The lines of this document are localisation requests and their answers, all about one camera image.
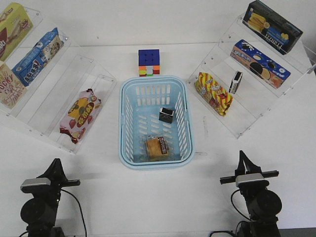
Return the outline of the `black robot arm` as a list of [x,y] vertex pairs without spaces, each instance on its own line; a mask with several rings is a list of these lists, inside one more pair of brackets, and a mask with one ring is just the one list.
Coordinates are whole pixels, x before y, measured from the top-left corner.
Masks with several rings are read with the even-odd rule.
[[26,231],[30,237],[63,237],[60,227],[55,226],[58,205],[63,187],[80,185],[80,180],[67,179],[61,160],[53,160],[44,174],[26,179],[20,190],[32,194],[21,208],[21,219],[28,224]]
[[277,170],[265,171],[255,165],[240,150],[239,162],[235,174],[220,178],[220,184],[235,183],[237,190],[244,197],[248,217],[240,221],[234,237],[279,237],[277,214],[282,209],[279,196],[268,190],[267,178],[277,177]]

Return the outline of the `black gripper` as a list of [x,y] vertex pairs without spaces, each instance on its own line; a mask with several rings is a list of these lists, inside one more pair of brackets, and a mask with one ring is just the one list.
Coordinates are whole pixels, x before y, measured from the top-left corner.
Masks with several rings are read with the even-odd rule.
[[261,167],[255,165],[246,154],[239,151],[239,162],[235,170],[235,176],[220,178],[220,184],[235,183],[240,190],[262,190],[269,182],[266,178],[278,177],[279,171],[265,171],[261,173]]
[[61,160],[55,158],[48,168],[48,175],[40,175],[37,178],[45,178],[50,181],[50,185],[41,186],[37,192],[38,197],[57,196],[63,187],[79,186],[80,179],[69,180],[63,170]]

